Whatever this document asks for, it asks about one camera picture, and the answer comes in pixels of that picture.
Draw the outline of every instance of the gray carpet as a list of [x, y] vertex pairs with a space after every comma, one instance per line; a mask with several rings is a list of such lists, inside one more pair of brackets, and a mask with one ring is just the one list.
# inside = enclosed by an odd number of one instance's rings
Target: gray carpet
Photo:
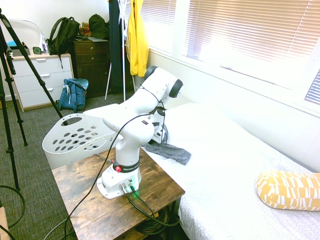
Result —
[[[85, 106], [86, 110], [89, 110], [122, 101], [122, 94], [113, 94], [109, 95], [107, 100], [104, 97], [87, 99]], [[25, 213], [10, 232], [16, 240], [43, 240], [52, 228], [68, 216], [42, 149], [44, 137], [60, 118], [53, 106], [20, 111], [28, 143], [28, 146], [24, 146], [13, 102], [9, 101], [7, 105], [20, 192], [25, 199]], [[73, 111], [63, 109], [61, 113], [66, 116]], [[6, 153], [8, 144], [2, 110], [0, 110], [0, 125], [0, 185], [14, 187], [11, 159]], [[5, 207], [8, 224], [13, 224], [22, 210], [20, 198], [13, 191], [0, 188], [0, 200]], [[70, 223], [67, 230], [68, 233], [73, 231]], [[63, 231], [62, 224], [47, 239], [60, 240], [64, 236]], [[70, 235], [67, 239], [77, 238]]]

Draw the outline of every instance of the yellow raincoat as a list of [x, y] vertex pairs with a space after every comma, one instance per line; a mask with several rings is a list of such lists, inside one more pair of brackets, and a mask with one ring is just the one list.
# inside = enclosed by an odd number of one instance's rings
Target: yellow raincoat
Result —
[[132, 76], [143, 77], [147, 69], [149, 43], [140, 15], [144, 0], [131, 0], [131, 13], [128, 22], [128, 59]]

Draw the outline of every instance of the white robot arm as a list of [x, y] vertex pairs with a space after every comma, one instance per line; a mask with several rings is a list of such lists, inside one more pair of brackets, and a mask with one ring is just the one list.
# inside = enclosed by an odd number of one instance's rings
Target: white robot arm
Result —
[[107, 199], [121, 196], [121, 183], [131, 183], [138, 190], [141, 181], [139, 171], [140, 146], [148, 143], [152, 138], [162, 141], [164, 113], [157, 110], [151, 112], [161, 102], [168, 98], [176, 98], [183, 88], [181, 80], [169, 72], [151, 66], [145, 73], [145, 81], [135, 94], [121, 104], [112, 104], [107, 108], [108, 117], [103, 118], [104, 124], [119, 133], [123, 139], [115, 146], [115, 161], [102, 173], [97, 186]]

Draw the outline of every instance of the blue backpack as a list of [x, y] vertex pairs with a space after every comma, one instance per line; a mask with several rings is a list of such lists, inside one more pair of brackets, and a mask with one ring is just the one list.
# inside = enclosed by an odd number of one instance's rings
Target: blue backpack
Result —
[[89, 86], [87, 79], [69, 78], [65, 79], [59, 100], [59, 109], [84, 110], [86, 105], [86, 91]]

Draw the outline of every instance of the dresser drawer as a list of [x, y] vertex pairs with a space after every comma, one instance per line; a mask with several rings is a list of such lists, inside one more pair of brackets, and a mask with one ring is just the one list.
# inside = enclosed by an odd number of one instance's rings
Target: dresser drawer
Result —
[[74, 44], [74, 51], [76, 54], [108, 53], [108, 46], [107, 42], [79, 42]]
[[[49, 89], [63, 86], [64, 79], [71, 79], [72, 73], [71, 71], [54, 72], [40, 74], [40, 76], [41, 79], [45, 82], [45, 87]], [[15, 77], [14, 82], [19, 93], [30, 92], [34, 90], [43, 90], [35, 75]]]
[[[62, 88], [62, 86], [47, 88], [54, 101], [60, 99]], [[19, 93], [19, 96], [24, 108], [50, 103], [50, 100], [43, 89], [21, 92]]]
[[[71, 71], [70, 60], [68, 56], [61, 57], [62, 66], [59, 57], [35, 58], [31, 59], [38, 74], [60, 73]], [[26, 60], [14, 60], [14, 69], [16, 75], [14, 77], [34, 75]]]
[[101, 64], [110, 62], [106, 53], [77, 54], [75, 60], [77, 64]]

